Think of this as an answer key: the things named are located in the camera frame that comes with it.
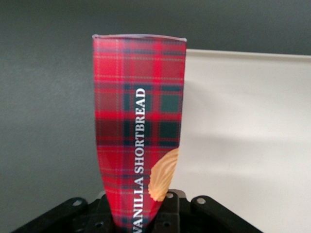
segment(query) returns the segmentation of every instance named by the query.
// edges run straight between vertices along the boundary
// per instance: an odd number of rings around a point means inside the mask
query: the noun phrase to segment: black holder
[[[106,195],[91,204],[71,198],[12,233],[114,233]],[[188,202],[184,192],[170,190],[147,233],[262,233],[207,196]]]

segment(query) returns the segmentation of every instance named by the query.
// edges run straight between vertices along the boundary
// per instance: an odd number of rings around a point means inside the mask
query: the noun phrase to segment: dark gray background
[[[309,0],[0,2],[0,232],[103,189],[92,40],[152,33],[191,49],[311,55]]]

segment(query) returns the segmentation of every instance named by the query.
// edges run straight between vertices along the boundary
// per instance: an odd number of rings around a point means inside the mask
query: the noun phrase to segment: shortbread package
[[[119,232],[143,233],[178,158],[186,40],[94,35],[97,155]]]

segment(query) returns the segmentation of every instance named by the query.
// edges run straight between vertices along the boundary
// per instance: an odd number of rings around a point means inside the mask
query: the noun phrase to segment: white backdrop
[[[311,56],[188,50],[171,188],[266,233],[311,232]]]

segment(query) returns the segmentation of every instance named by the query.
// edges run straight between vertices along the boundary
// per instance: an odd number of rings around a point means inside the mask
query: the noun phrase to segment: package top edge
[[[153,35],[153,34],[117,34],[117,35],[93,35],[93,39],[95,38],[141,38],[141,39],[147,39],[147,38],[160,38],[160,39],[169,39],[169,40],[177,40],[177,41],[183,41],[187,42],[186,38],[178,38],[173,36],[167,36],[167,35]]]

